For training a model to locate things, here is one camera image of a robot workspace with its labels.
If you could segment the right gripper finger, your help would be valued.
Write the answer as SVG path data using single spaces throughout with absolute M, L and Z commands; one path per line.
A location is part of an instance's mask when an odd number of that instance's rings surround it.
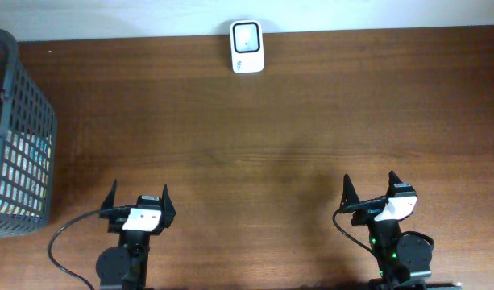
M 386 192 L 387 197 L 394 197 L 401 192 L 402 181 L 394 171 L 388 173 L 388 189 Z
M 340 201 L 340 213 L 353 213 L 357 210 L 360 200 L 348 174 L 343 177 L 342 198 Z

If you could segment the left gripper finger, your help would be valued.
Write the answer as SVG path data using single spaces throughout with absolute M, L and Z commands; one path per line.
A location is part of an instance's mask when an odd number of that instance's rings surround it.
M 163 187 L 162 192 L 161 224 L 164 228 L 169 228 L 176 216 L 176 210 L 168 193 L 168 186 Z
M 115 194 L 116 194 L 116 189 L 117 189 L 117 181 L 114 180 L 113 184 L 111 185 L 110 191 L 107 194 L 106 198 L 102 202 L 100 206 L 100 218 L 107 218 L 108 215 L 110 214 L 110 211 L 114 208 L 114 199 L 115 199 Z

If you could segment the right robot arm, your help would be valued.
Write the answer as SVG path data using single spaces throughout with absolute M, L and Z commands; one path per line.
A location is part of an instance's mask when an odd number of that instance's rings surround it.
M 417 192 L 410 183 L 403 182 L 395 172 L 388 174 L 387 192 L 380 197 L 361 201 L 351 178 L 343 177 L 342 199 L 332 220 L 338 214 L 351 214 L 353 226 L 368 228 L 369 244 L 365 245 L 336 228 L 351 241 L 367 250 L 378 264 L 379 279 L 368 282 L 370 289 L 426 289 L 431 277 L 430 263 L 434 240 L 417 231 L 402 231 L 400 222 L 413 214 Z

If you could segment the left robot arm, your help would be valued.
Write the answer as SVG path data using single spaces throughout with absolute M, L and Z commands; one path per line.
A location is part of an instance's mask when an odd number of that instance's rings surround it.
M 100 207 L 107 231 L 118 235 L 118 245 L 104 250 L 96 262 L 100 289 L 145 289 L 152 236 L 170 227 L 176 210 L 164 186 L 159 197 L 140 195 L 133 205 L 114 205 L 117 184 Z

